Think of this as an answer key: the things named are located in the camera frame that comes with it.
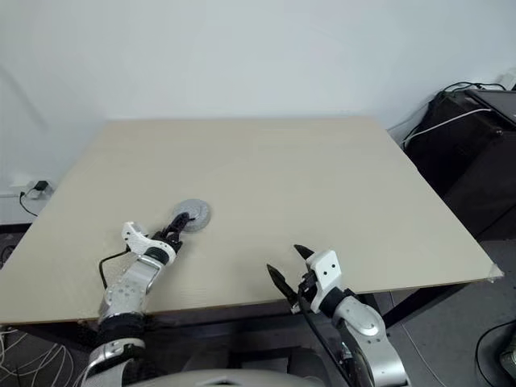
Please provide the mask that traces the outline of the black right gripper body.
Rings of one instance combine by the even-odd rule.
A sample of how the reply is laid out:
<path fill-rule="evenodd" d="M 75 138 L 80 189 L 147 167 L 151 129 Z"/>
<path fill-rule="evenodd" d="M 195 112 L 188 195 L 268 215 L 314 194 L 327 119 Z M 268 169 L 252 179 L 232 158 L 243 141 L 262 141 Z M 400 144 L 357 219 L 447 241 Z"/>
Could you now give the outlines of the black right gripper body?
<path fill-rule="evenodd" d="M 313 300 L 317 295 L 318 278 L 315 273 L 305 273 L 302 276 L 302 280 L 298 285 L 298 306 L 302 313 L 308 310 L 313 313 L 318 313 L 319 308 L 313 306 Z"/>

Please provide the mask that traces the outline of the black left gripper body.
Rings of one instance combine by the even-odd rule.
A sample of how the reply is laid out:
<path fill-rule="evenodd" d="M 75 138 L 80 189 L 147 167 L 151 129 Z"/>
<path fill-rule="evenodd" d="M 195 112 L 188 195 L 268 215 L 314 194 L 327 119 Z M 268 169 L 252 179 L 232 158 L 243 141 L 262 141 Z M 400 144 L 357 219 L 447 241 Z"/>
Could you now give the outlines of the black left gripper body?
<path fill-rule="evenodd" d="M 152 236 L 152 239 L 164 242 L 169 245 L 175 252 L 178 252 L 183 244 L 183 242 L 180 241 L 180 235 L 181 233 L 177 230 L 169 230 L 164 228 L 160 231 L 157 231 Z"/>

